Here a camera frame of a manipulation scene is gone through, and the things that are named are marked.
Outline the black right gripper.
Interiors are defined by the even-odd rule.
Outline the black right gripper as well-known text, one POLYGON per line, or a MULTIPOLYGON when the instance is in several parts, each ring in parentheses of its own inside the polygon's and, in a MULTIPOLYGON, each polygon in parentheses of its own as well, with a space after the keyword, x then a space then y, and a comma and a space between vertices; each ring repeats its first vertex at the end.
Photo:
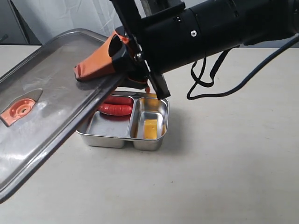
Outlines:
MULTIPOLYGON (((193 11, 183 2, 142 18, 135 1, 112 2, 129 37, 134 37, 142 48, 142 56, 150 68, 168 72, 205 57, 203 37, 193 11)), ((116 72, 113 56, 126 37, 116 31, 90 56, 74 68, 78 81, 88 81, 116 72)), ((150 93, 148 80, 127 79, 127 87, 150 93)))

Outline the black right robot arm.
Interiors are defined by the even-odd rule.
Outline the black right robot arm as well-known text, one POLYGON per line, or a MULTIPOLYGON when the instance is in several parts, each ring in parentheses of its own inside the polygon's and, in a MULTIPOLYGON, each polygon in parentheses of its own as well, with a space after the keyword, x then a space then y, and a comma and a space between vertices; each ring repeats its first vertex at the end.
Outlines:
POLYGON ((296 0, 184 2, 142 18, 132 0, 112 2, 122 26, 74 67, 78 81, 122 73, 135 85, 150 81, 159 99, 170 93, 163 74, 243 45, 282 40, 299 31, 296 0))

